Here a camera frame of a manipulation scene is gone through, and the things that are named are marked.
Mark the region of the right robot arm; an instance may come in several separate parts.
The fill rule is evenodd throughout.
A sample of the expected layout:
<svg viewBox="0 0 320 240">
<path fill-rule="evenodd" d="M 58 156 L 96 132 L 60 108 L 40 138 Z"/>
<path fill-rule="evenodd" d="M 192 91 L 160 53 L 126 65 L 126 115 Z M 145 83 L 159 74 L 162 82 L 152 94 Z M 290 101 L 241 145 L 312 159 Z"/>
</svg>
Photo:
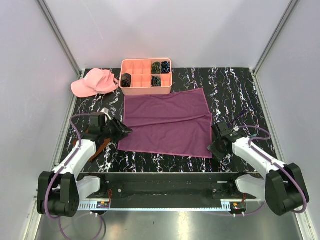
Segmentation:
<svg viewBox="0 0 320 240">
<path fill-rule="evenodd" d="M 208 150 L 217 158 L 223 159 L 233 154 L 251 165 L 260 174 L 255 178 L 240 172 L 227 182 L 224 188 L 232 198 L 251 195 L 263 200 L 277 216 L 288 212 L 302 214 L 310 201 L 301 168 L 286 164 L 266 153 L 254 144 L 262 137 L 248 137 L 243 126 L 231 128 L 225 122 L 212 126 L 214 139 Z"/>
</svg>

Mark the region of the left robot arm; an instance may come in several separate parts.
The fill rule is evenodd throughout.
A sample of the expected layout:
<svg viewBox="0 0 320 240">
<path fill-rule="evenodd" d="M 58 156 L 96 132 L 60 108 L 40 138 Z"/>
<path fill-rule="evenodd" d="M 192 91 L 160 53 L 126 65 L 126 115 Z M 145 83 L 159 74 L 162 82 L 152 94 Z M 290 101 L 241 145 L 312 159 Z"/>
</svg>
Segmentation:
<svg viewBox="0 0 320 240">
<path fill-rule="evenodd" d="M 44 171 L 38 178 L 37 212 L 50 219 L 73 217 L 82 200 L 94 195 L 103 198 L 108 186 L 100 177 L 85 176 L 78 180 L 87 162 L 94 160 L 111 142 L 118 142 L 132 133 L 117 118 L 105 112 L 87 114 L 89 125 L 80 133 L 68 156 L 52 171 Z"/>
</svg>

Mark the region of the purple cloth napkin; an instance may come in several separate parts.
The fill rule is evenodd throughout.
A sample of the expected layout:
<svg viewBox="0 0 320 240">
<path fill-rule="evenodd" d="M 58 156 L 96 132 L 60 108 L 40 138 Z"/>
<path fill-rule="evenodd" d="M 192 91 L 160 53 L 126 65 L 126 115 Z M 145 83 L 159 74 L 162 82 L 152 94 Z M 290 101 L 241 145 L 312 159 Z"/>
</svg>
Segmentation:
<svg viewBox="0 0 320 240">
<path fill-rule="evenodd" d="M 166 95 L 127 95 L 124 124 L 132 129 L 118 149 L 195 158 L 211 158 L 212 120 L 203 88 Z"/>
</svg>

